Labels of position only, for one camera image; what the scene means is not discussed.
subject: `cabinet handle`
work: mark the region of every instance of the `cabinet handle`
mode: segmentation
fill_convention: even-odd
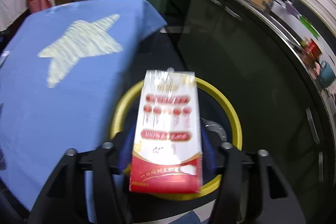
[[[323,182],[323,152],[319,152],[319,181]]]
[[[225,11],[227,11],[230,15],[232,15],[234,18],[243,21],[240,15],[236,14],[234,11],[232,11],[229,7],[225,6],[224,8]]]
[[[315,127],[314,120],[313,120],[313,115],[311,114],[310,108],[306,109],[306,113],[307,113],[308,123],[309,123],[310,131],[311,131],[311,134],[313,136],[314,142],[317,145],[319,145],[320,144],[320,138],[317,135],[316,127]]]
[[[219,5],[219,6],[223,6],[223,4],[220,3],[218,0],[210,0],[210,1],[213,2],[213,3],[215,3],[215,4],[217,4],[217,5]]]

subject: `blue tablecloth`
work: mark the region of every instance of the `blue tablecloth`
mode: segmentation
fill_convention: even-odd
[[[166,22],[145,0],[89,0],[30,15],[0,69],[0,177],[31,209],[68,148],[108,138],[138,43]]]

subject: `white star pattern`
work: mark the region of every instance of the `white star pattern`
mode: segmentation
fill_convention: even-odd
[[[121,52],[121,45],[107,33],[119,17],[114,14],[92,23],[76,20],[59,39],[41,50],[39,57],[52,58],[48,87],[54,88],[81,58]]]

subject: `kitchen utensil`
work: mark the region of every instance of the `kitchen utensil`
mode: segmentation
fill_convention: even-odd
[[[336,75],[328,62],[322,61],[318,80],[323,88],[329,87],[336,79]]]
[[[321,49],[313,39],[310,39],[310,42],[308,44],[308,51],[312,53],[315,60],[317,60],[317,58],[322,54]]]

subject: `screw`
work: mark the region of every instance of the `screw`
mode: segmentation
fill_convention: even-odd
[[[110,148],[113,147],[113,143],[111,143],[111,142],[106,142],[106,143],[103,143],[103,144],[101,145],[101,147],[104,148],[104,149],[110,149]]]
[[[261,149],[261,150],[258,151],[258,154],[262,157],[266,157],[266,156],[268,156],[268,151],[265,150],[265,149]]]
[[[77,151],[73,148],[69,149],[67,151],[67,156],[74,156],[77,153]]]
[[[231,149],[232,148],[232,144],[228,143],[228,142],[222,143],[221,146],[222,146],[223,149]]]

